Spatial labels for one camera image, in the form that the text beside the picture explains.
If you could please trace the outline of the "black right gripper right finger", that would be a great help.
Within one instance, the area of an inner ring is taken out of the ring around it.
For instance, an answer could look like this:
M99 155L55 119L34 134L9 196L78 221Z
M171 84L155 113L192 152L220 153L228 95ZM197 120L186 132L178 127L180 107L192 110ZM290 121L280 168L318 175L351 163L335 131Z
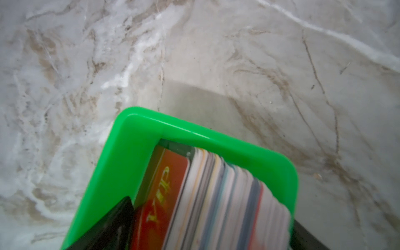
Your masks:
M294 221L290 247L293 250L329 250L329 248L307 231L297 220Z

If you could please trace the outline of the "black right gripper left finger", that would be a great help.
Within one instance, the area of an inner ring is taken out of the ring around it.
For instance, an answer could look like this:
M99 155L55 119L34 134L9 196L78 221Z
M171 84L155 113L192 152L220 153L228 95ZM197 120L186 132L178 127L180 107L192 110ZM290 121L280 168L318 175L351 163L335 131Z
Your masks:
M125 250L134 218L131 199L126 196L103 216L69 250Z

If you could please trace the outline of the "green plastic card tray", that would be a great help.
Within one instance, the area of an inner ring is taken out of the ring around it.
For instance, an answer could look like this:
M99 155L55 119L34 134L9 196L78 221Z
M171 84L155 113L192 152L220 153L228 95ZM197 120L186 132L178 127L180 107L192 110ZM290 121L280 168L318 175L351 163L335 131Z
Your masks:
M129 107L111 128L62 249L75 243L122 198L136 198L154 147L161 139L200 147L247 169L295 214L299 176L286 156L150 109Z

